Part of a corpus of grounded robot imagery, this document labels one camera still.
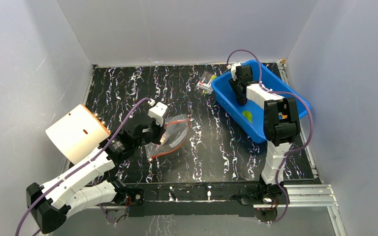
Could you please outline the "clear zip bag orange zipper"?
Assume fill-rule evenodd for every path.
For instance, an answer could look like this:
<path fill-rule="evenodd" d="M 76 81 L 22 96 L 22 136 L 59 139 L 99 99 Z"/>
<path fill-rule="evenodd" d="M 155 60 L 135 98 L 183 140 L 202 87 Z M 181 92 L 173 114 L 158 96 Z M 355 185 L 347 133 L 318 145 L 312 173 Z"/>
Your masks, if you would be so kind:
<path fill-rule="evenodd" d="M 147 144 L 145 151 L 149 162 L 157 157 L 176 151 L 182 146 L 189 131 L 190 119 L 186 114 L 180 114 L 165 119 L 165 133 L 162 135 L 160 145 Z"/>

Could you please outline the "green toy leaf vegetable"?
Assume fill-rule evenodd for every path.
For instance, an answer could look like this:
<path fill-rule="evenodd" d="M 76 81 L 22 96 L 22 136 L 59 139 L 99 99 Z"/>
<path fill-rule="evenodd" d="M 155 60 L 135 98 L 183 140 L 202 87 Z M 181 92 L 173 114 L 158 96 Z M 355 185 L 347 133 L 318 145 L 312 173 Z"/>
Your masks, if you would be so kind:
<path fill-rule="evenodd" d="M 243 116 L 249 121 L 249 123 L 252 123 L 252 114 L 250 111 L 243 111 L 242 112 Z"/>

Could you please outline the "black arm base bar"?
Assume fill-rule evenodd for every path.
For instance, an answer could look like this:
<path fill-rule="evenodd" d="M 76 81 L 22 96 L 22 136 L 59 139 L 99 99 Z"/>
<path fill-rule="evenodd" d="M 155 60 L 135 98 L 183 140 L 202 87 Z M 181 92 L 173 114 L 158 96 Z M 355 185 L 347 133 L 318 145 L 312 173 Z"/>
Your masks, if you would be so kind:
<path fill-rule="evenodd" d="M 287 190 L 259 181 L 127 183 L 132 194 L 131 216 L 238 215 L 275 218 L 288 203 Z"/>

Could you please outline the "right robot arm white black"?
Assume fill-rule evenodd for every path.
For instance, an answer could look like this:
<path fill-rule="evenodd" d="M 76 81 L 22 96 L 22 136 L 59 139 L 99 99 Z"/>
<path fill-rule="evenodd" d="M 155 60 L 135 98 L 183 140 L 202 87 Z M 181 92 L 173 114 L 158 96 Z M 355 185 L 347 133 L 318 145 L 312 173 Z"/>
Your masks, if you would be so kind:
<path fill-rule="evenodd" d="M 283 192 L 285 154 L 300 132 L 297 104 L 294 98 L 277 95 L 262 82 L 253 79 L 252 67 L 236 62 L 228 65 L 229 84 L 237 102 L 254 102 L 263 109 L 263 132 L 267 140 L 265 166 L 257 189 L 239 198 L 254 198 L 262 204 L 275 204 Z"/>

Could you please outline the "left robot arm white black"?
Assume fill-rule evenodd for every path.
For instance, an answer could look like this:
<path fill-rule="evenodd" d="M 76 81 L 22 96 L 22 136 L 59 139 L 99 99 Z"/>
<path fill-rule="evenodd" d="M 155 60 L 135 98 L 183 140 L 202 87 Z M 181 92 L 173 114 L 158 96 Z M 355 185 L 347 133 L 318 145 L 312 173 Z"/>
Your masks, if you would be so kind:
<path fill-rule="evenodd" d="M 46 130 L 51 141 L 74 165 L 44 184 L 32 183 L 26 189 L 27 214 L 39 230 L 48 234 L 68 217 L 88 207 L 127 199 L 127 191 L 104 181 L 88 187 L 99 175 L 133 156 L 143 145 L 159 144 L 164 133 L 163 115 L 156 112 L 127 115 L 113 133 L 92 114 L 70 112 Z"/>

